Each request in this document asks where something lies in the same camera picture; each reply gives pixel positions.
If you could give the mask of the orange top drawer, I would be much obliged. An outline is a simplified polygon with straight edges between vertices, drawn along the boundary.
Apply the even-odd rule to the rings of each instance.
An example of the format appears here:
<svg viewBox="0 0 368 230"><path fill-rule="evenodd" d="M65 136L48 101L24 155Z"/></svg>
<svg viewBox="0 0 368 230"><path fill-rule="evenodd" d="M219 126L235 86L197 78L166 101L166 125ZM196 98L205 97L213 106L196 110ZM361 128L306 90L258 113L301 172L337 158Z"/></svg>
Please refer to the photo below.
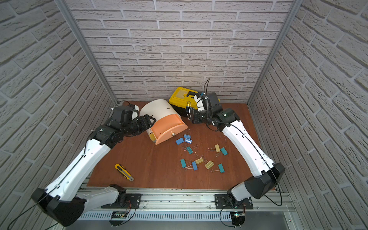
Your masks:
<svg viewBox="0 0 368 230"><path fill-rule="evenodd" d="M159 145L186 129L188 129L188 126L181 117L172 114L157 120L151 128L151 132L156 139L155 145Z"/></svg>

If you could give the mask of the yellow binder clip small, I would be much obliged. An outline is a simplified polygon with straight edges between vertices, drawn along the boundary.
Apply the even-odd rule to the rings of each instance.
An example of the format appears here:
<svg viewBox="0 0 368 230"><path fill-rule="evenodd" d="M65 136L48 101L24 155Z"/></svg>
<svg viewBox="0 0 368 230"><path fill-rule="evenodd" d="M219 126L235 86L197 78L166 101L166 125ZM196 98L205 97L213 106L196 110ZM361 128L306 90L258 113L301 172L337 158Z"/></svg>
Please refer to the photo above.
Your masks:
<svg viewBox="0 0 368 230"><path fill-rule="evenodd" d="M201 164L203 162L204 162L204 159L203 158L199 158L199 159L195 160L196 165L199 165L199 164Z"/></svg>

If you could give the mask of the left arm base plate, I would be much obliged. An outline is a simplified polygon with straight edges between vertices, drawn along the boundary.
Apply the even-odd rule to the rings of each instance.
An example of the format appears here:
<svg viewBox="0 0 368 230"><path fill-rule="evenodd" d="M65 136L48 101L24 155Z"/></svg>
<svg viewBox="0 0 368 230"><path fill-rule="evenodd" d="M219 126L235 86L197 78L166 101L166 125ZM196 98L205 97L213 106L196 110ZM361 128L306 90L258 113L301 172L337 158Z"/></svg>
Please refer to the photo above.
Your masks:
<svg viewBox="0 0 368 230"><path fill-rule="evenodd" d="M134 209L140 207L142 194L122 194L119 195L115 203L101 206L102 209L127 209L130 205Z"/></svg>

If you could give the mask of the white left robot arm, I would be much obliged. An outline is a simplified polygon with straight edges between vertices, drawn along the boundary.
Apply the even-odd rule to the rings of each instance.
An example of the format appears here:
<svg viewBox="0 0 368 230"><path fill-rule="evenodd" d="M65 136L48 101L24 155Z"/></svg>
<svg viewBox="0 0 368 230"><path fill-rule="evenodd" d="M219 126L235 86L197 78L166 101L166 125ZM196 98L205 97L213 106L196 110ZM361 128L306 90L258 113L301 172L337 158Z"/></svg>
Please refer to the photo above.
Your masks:
<svg viewBox="0 0 368 230"><path fill-rule="evenodd" d="M125 137L140 135L156 122L150 115L140 115L136 105L121 105L112 110L112 116L88 136L85 147L66 170L31 196L45 214L64 227L92 209L126 204L126 189L116 184L94 192L79 192L86 177L115 145Z"/></svg>

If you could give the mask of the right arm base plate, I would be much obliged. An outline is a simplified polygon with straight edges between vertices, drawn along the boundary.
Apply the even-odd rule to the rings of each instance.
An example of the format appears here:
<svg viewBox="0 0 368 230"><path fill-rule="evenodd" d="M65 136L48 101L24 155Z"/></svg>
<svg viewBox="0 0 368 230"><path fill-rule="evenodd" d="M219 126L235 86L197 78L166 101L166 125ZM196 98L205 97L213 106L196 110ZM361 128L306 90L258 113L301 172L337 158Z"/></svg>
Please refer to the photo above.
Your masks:
<svg viewBox="0 0 368 230"><path fill-rule="evenodd" d="M246 198L241 201L237 201L235 198L231 197L229 194L215 194L215 206L216 209L253 209L252 199Z"/></svg>

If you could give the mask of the round white drawer cabinet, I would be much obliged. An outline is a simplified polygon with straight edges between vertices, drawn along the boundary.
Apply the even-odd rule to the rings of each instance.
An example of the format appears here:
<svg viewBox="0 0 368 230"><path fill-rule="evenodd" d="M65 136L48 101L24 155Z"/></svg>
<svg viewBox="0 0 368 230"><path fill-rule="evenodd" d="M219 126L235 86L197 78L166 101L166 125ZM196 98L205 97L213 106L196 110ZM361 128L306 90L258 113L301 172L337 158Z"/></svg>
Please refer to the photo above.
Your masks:
<svg viewBox="0 0 368 230"><path fill-rule="evenodd" d="M140 111L140 115L150 115L153 118L157 120L160 120L161 118L168 116L168 115L172 115L172 114L177 114L179 115L173 108L172 106L164 99L158 99L155 101L152 101L148 104L146 104ZM153 134L148 134L149 138L155 142L156 139L153 136Z"/></svg>

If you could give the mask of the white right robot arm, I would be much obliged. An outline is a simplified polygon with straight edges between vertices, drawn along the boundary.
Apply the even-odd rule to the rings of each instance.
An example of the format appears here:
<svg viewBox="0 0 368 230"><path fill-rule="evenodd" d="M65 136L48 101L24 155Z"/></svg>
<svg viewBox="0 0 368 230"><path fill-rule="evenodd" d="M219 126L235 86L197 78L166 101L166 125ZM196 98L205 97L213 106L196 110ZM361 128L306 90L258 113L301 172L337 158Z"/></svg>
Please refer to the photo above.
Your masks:
<svg viewBox="0 0 368 230"><path fill-rule="evenodd" d="M234 110L227 108L213 113L210 109L199 111L190 108L188 117L193 124L215 126L233 143L249 166L252 176L227 192L227 203L230 206L239 206L251 197L260 199L279 184L285 167L282 163L274 163L261 150Z"/></svg>

